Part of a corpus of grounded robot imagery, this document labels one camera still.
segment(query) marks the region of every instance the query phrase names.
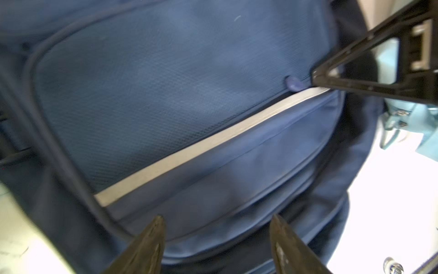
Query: navy blue backpack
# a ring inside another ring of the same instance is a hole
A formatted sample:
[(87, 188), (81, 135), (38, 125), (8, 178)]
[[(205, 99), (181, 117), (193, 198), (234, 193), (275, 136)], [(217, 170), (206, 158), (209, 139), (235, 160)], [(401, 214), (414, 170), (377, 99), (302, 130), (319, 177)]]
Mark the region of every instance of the navy blue backpack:
[(157, 214), (163, 273), (273, 273), (273, 214), (326, 263), (383, 102), (309, 75), (365, 32), (355, 0), (4, 1), (0, 180), (77, 273)]

